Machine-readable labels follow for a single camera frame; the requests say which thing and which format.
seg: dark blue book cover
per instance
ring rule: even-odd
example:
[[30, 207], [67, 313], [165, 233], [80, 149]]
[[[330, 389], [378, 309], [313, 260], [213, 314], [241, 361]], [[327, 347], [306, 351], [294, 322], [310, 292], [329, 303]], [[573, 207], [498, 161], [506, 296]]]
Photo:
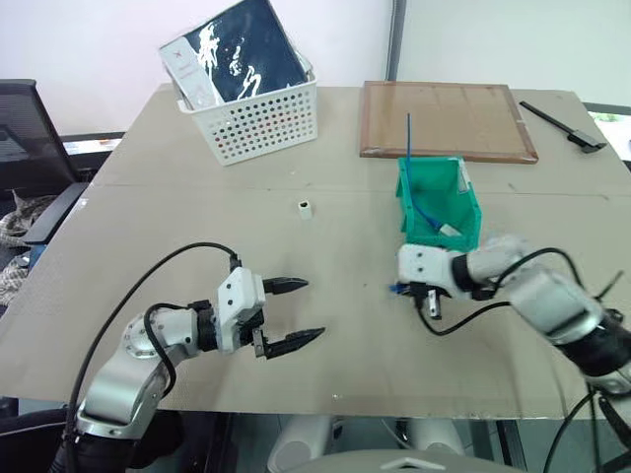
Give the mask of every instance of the dark blue book cover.
[[224, 101], [307, 81], [267, 0], [244, 0], [184, 37]]

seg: white wall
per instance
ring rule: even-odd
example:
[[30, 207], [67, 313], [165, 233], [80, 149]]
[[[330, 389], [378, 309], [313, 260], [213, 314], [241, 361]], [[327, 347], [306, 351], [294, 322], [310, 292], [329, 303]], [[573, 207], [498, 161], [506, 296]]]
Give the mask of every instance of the white wall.
[[[168, 80], [157, 48], [235, 0], [0, 0], [0, 78], [32, 78], [60, 134], [126, 130]], [[389, 0], [272, 0], [318, 82], [386, 74]]]
[[630, 0], [408, 0], [398, 80], [631, 105]]

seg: brown frame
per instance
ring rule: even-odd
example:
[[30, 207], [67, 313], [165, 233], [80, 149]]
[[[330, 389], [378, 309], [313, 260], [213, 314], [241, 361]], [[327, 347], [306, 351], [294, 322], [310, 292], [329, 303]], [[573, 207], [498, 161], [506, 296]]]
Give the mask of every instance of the brown frame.
[[515, 126], [522, 138], [526, 153], [530, 159], [524, 156], [524, 153], [493, 153], [478, 151], [457, 151], [457, 150], [430, 150], [430, 149], [413, 149], [414, 156], [440, 156], [440, 155], [459, 155], [463, 156], [467, 161], [480, 163], [511, 163], [522, 165], [534, 165], [538, 162], [539, 157], [536, 149], [532, 145], [532, 141], [527, 133], [526, 126], [522, 121], [522, 117], [518, 112], [517, 105], [513, 99], [510, 89], [502, 84], [460, 84], [460, 83], [442, 83], [442, 82], [393, 82], [393, 81], [366, 81], [362, 91], [362, 117], [360, 132], [360, 156], [363, 158], [399, 158], [405, 156], [407, 150], [404, 148], [378, 148], [371, 151], [369, 143], [370, 129], [370, 90], [372, 86], [440, 86], [442, 88], [468, 88], [468, 89], [489, 89], [493, 88], [502, 93], [506, 101], [506, 105], [515, 119]]

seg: wooden tray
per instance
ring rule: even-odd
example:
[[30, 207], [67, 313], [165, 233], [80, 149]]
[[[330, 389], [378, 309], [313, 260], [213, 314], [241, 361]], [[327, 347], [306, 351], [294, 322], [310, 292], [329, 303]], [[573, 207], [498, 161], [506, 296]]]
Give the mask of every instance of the wooden tray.
[[461, 155], [485, 163], [538, 161], [507, 86], [368, 81], [363, 102], [360, 156], [405, 156], [409, 112], [413, 156]]

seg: beige table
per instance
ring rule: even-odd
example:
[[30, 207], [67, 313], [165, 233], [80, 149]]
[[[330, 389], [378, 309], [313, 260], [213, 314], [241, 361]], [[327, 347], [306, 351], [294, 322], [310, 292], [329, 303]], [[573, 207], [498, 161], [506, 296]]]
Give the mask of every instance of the beige table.
[[[516, 96], [600, 136], [571, 94]], [[272, 337], [327, 330], [273, 361], [256, 360], [252, 348], [189, 361], [163, 407], [474, 418], [567, 413], [584, 394], [576, 369], [511, 310], [436, 339], [410, 301], [387, 290], [402, 242], [395, 162], [358, 157], [359, 90], [321, 89], [318, 100], [318, 140], [223, 169], [176, 111], [173, 93], [157, 92], [0, 320], [0, 394], [66, 399], [90, 340], [135, 280], [174, 248], [215, 240], [264, 276], [310, 280], [296, 293], [270, 297]], [[538, 165], [468, 165], [483, 233], [512, 232], [567, 249], [596, 291], [617, 269], [631, 268], [630, 176], [611, 150], [582, 155], [524, 115]], [[304, 198], [315, 206], [310, 221], [296, 212]], [[132, 315], [154, 302], [215, 299], [225, 276], [225, 257], [212, 251], [174, 261], [123, 311], [91, 373]], [[624, 277], [608, 301], [631, 312], [629, 289]], [[446, 324], [474, 308], [445, 303]]]

